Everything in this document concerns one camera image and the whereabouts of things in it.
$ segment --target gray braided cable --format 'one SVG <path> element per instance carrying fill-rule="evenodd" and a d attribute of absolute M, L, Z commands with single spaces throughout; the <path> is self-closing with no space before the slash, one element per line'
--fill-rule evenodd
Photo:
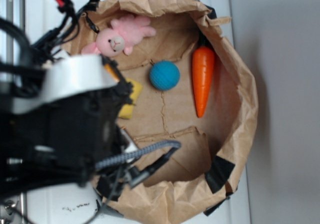
<path fill-rule="evenodd" d="M 132 158 L 139 158 L 145 154 L 151 153 L 157 149 L 162 149 L 165 147 L 171 146 L 172 148 L 179 149 L 181 147 L 181 143 L 176 140 L 163 140 L 160 142 L 157 142 L 155 144 L 152 144 L 150 146 L 147 146 L 145 148 L 130 152 L 130 153 L 124 153 L 120 155 L 115 155 L 112 157 L 108 157 L 102 161 L 99 161 L 95 164 L 96 169 L 103 169 L 106 167 L 118 165 L 124 163 L 126 160 L 132 159 Z"/>

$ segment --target stuffed animal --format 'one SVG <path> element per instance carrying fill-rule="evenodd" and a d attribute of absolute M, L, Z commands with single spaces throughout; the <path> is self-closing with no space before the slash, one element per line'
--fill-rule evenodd
<path fill-rule="evenodd" d="M 111 28 L 100 31 L 95 42 L 85 46 L 81 54 L 103 54 L 113 57 L 122 51 L 130 55 L 134 45 L 142 41 L 144 37 L 155 36 L 156 30 L 149 26 L 150 18 L 125 15 L 118 20 L 111 20 Z"/>

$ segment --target crumpled paper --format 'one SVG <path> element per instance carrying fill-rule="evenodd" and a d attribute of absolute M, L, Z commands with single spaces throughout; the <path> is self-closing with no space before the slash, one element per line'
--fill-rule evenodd
<path fill-rule="evenodd" d="M 110 206 L 141 223 L 182 223 L 224 200 L 227 191 L 236 191 L 256 131 L 255 79 L 228 39 L 222 37 L 219 25 L 230 18 L 209 19 L 211 10 L 201 2 L 105 0 L 96 12 L 88 12 L 88 17 L 101 30 L 111 19 L 128 12 L 151 17 L 157 35 L 144 38 L 133 48 L 132 55 L 114 58 L 125 77 L 144 85 L 132 119 L 119 120 L 118 125 L 125 126 L 140 147 L 160 139 L 181 139 L 186 151 L 177 151 L 167 166 L 145 183 L 132 190 L 126 187 Z M 191 55 L 197 47 L 198 28 L 217 56 L 207 110 L 201 119 L 195 112 L 191 79 Z M 95 38 L 96 33 L 82 17 L 79 36 L 64 48 L 70 54 L 79 54 Z M 181 72 L 177 86 L 166 92 L 156 90 L 148 79 L 152 63 L 160 60 L 174 61 Z M 139 165 L 143 167 L 160 153 L 143 157 Z M 216 155 L 235 164 L 235 168 L 225 186 L 212 193 L 204 173 Z M 198 156 L 202 156 L 200 165 L 186 161 Z M 183 174 L 175 176 L 175 171 Z"/>

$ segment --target yellow sponge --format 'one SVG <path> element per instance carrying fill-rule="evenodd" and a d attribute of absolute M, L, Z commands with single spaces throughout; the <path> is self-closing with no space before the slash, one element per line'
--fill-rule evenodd
<path fill-rule="evenodd" d="M 130 78 L 126 78 L 126 81 L 127 82 L 131 82 L 132 85 L 133 85 L 133 88 L 132 88 L 132 93 L 130 94 L 130 98 L 132 99 L 132 104 L 129 105 L 129 104 L 125 104 L 122 109 L 120 110 L 120 113 L 118 115 L 119 118 L 122 118 L 122 119 L 131 119 L 132 118 L 132 113 L 133 113 L 133 109 L 134 109 L 134 106 L 137 102 L 137 99 L 139 97 L 139 95 L 141 94 L 142 92 L 142 89 L 143 89 L 143 85 L 140 84 L 138 81 L 135 81 L 133 79 L 130 79 Z"/>

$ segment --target red wire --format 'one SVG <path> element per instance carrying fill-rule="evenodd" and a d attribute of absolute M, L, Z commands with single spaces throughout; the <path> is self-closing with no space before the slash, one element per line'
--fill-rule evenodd
<path fill-rule="evenodd" d="M 63 0 L 55 0 L 55 1 L 58 3 L 59 7 L 61 8 L 65 5 Z"/>

